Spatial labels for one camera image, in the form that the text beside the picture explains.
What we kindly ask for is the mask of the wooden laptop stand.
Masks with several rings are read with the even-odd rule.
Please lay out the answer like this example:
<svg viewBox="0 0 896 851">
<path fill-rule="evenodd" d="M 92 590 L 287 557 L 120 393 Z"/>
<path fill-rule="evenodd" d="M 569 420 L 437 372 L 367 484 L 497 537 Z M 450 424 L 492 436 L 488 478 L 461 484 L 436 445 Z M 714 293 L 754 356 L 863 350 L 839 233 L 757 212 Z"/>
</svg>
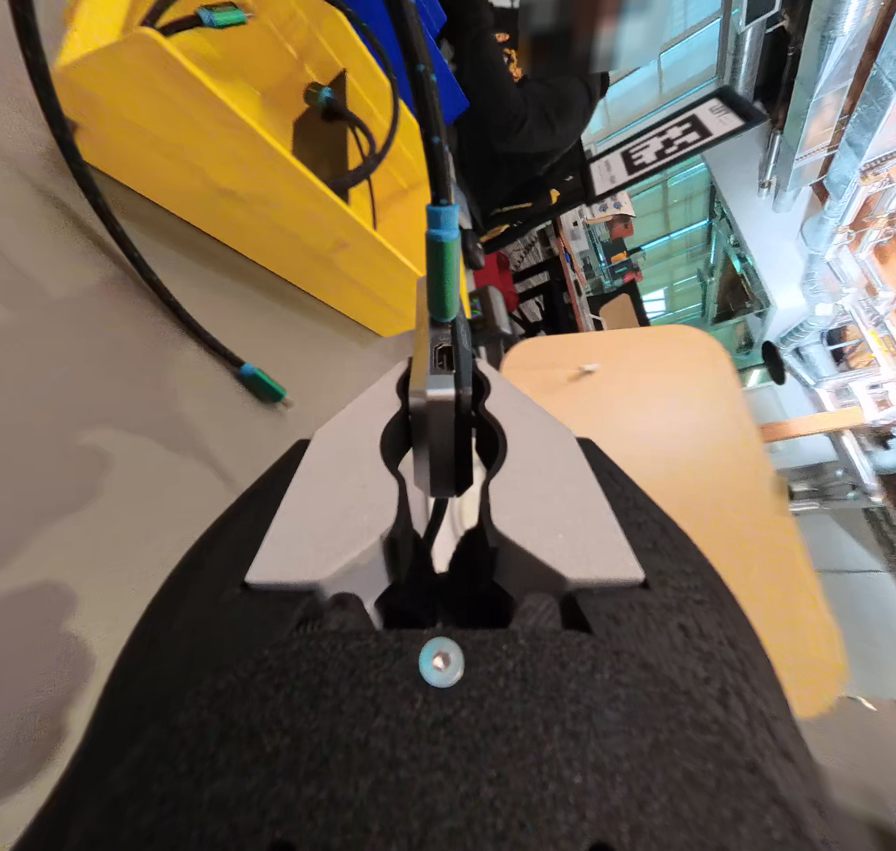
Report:
<svg viewBox="0 0 896 851">
<path fill-rule="evenodd" d="M 689 535 L 752 622 L 794 716 L 831 710 L 849 678 L 840 628 L 724 347 L 684 326 L 533 338 L 501 373 Z"/>
</svg>

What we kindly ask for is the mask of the black framed chair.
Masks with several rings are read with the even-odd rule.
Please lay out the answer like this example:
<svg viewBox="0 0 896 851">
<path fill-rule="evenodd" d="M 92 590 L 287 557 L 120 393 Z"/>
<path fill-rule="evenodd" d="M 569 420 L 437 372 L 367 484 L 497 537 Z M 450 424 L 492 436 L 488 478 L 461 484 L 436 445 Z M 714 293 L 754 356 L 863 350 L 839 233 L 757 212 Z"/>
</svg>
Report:
<svg viewBox="0 0 896 851">
<path fill-rule="evenodd" d="M 603 331 L 634 330 L 651 326 L 643 300 L 633 285 L 625 285 L 619 294 L 603 301 L 593 319 Z"/>
</svg>

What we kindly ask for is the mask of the silver ventilation duct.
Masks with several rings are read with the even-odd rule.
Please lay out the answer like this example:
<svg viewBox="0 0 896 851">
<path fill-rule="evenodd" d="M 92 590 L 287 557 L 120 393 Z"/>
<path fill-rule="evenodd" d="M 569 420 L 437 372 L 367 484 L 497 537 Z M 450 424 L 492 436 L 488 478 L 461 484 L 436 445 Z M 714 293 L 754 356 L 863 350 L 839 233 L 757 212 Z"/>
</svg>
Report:
<svg viewBox="0 0 896 851">
<path fill-rule="evenodd" d="M 789 330 L 805 308 L 798 222 L 833 167 L 889 31 L 894 0 L 782 0 L 778 11 L 745 28 L 731 70 L 735 88 L 750 91 L 766 109 L 768 126 L 705 156 L 765 307 L 735 331 L 739 371 L 757 366 L 761 343 Z"/>
</svg>

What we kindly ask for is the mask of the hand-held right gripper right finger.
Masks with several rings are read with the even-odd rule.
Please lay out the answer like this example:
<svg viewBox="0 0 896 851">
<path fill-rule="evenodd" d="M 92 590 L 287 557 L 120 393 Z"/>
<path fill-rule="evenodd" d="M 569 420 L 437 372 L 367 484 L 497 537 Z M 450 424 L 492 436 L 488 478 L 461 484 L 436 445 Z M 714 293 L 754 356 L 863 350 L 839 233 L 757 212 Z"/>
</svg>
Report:
<svg viewBox="0 0 896 851">
<path fill-rule="evenodd" d="M 588 631 L 579 594 L 645 572 L 574 433 L 499 371 L 474 371 L 473 485 L 446 572 L 465 629 Z"/>
</svg>

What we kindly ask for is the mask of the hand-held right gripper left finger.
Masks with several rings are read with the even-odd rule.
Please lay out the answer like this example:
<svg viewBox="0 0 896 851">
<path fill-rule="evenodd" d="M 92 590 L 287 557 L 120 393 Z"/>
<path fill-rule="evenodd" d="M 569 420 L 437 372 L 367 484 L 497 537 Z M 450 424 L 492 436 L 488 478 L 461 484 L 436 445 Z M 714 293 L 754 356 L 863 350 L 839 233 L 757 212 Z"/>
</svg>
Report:
<svg viewBox="0 0 896 851">
<path fill-rule="evenodd" d="M 416 487 L 400 360 L 310 439 L 245 575 L 252 589 L 376 603 L 410 564 L 431 503 Z"/>
</svg>

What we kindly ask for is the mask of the black HDMI switch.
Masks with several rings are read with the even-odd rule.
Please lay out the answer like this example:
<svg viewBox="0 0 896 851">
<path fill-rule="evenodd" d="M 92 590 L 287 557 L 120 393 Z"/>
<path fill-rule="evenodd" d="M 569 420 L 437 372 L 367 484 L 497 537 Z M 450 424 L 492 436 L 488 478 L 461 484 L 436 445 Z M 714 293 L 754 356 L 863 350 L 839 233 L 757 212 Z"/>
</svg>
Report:
<svg viewBox="0 0 896 851">
<path fill-rule="evenodd" d="M 414 480 L 432 498 L 458 498 L 472 485 L 473 371 L 465 315 L 432 320 L 427 280 L 420 278 L 408 405 Z"/>
</svg>

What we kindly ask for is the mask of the yellow plastic bin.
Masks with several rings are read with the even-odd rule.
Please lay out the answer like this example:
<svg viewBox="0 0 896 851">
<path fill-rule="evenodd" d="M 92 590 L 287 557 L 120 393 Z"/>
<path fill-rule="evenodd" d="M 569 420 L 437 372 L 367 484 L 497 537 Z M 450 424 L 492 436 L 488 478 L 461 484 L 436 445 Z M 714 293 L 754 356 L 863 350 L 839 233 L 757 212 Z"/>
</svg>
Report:
<svg viewBox="0 0 896 851">
<path fill-rule="evenodd" d="M 309 83 L 343 75 L 347 105 L 385 141 L 389 82 L 321 0 L 182 0 L 246 7 L 247 25 L 164 37 L 156 0 L 70 0 L 53 79 L 84 159 L 376 334 L 415 323 L 430 201 L 420 127 L 399 104 L 389 152 L 340 196 L 292 154 Z"/>
</svg>

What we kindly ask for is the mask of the black bin divider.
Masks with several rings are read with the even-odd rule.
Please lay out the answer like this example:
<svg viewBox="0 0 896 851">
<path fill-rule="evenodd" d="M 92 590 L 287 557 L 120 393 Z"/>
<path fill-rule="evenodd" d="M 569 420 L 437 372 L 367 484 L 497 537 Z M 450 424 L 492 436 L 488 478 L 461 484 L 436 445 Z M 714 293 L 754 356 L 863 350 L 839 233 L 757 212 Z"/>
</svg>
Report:
<svg viewBox="0 0 896 851">
<path fill-rule="evenodd" d="M 315 104 L 317 83 L 303 92 L 305 106 L 293 123 L 292 154 L 324 185 L 349 171 L 350 131 L 342 120 L 330 120 Z"/>
</svg>

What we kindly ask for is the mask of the black power station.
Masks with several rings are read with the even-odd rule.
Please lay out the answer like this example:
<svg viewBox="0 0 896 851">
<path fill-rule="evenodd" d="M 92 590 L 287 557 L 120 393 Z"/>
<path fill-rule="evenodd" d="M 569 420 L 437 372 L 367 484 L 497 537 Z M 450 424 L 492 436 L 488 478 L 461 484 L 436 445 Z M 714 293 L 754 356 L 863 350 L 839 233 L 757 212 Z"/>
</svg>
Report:
<svg viewBox="0 0 896 851">
<path fill-rule="evenodd" d="M 496 286 L 485 285 L 469 294 L 469 330 L 476 346 L 514 338 L 510 314 Z"/>
</svg>

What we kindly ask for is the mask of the framed tag poster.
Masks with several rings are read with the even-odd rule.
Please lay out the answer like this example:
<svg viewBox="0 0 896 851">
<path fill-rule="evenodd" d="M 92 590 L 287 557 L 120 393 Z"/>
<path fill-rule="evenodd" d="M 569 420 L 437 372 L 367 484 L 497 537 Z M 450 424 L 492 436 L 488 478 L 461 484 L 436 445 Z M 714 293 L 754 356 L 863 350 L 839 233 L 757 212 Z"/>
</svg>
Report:
<svg viewBox="0 0 896 851">
<path fill-rule="evenodd" d="M 587 160 L 584 187 L 589 204 L 625 191 L 719 143 L 761 126 L 763 109 L 729 86 L 643 128 Z"/>
</svg>

